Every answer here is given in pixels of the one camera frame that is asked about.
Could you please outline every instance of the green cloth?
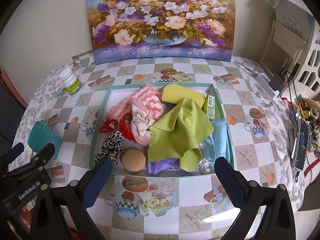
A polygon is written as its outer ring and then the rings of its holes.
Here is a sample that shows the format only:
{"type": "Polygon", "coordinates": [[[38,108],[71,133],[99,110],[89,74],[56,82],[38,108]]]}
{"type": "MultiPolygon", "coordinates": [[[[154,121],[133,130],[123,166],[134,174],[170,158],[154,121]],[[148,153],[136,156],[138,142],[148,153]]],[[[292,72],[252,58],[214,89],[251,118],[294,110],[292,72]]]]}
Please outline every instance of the green cloth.
{"type": "Polygon", "coordinates": [[[151,162],[180,158],[180,168],[194,171],[200,160],[199,143],[213,133],[213,126],[197,105],[185,98],[151,125],[148,159],[151,162]]]}

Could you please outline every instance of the pill bottle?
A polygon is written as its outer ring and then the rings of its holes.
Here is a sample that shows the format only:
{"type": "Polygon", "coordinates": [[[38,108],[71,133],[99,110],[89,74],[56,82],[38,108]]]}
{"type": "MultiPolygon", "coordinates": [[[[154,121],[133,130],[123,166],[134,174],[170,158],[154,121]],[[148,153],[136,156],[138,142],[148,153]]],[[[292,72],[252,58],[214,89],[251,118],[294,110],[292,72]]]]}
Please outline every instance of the pill bottle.
{"type": "Polygon", "coordinates": [[[78,96],[82,92],[82,84],[70,67],[62,70],[59,74],[59,78],[63,82],[63,86],[67,89],[68,93],[73,97],[78,96]]]}

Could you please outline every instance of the round beige object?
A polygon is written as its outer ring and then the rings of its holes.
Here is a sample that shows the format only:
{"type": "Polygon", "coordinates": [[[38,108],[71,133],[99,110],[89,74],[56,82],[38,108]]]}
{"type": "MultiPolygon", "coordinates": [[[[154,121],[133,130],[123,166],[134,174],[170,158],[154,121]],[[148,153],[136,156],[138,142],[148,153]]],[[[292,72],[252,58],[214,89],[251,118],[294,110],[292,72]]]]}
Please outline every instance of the round beige object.
{"type": "Polygon", "coordinates": [[[137,148],[128,148],[120,157],[124,168],[131,173],[138,173],[146,165],[146,156],[137,148]]]}

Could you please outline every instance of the purple package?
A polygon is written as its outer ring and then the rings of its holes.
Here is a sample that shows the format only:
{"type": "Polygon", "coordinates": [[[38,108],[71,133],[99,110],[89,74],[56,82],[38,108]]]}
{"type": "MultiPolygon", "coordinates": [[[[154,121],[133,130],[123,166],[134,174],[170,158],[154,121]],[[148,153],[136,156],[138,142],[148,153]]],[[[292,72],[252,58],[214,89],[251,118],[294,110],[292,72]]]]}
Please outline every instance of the purple package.
{"type": "Polygon", "coordinates": [[[151,162],[148,160],[148,170],[149,174],[156,175],[160,171],[169,170],[169,169],[176,169],[181,170],[179,167],[179,159],[177,158],[169,158],[162,161],[151,162]]]}

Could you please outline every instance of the wall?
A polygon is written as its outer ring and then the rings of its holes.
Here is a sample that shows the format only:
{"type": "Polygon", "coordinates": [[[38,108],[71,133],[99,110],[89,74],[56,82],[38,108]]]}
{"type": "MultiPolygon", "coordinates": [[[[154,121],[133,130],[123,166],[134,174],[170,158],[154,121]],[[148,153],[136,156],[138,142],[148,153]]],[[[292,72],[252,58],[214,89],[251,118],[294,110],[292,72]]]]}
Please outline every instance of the wall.
{"type": "MultiPolygon", "coordinates": [[[[308,9],[302,0],[290,0],[308,9]]],[[[236,0],[234,55],[259,60],[274,10],[264,0],[236,0]]],[[[0,36],[0,68],[29,102],[42,79],[90,50],[86,0],[23,0],[0,36]]]]}

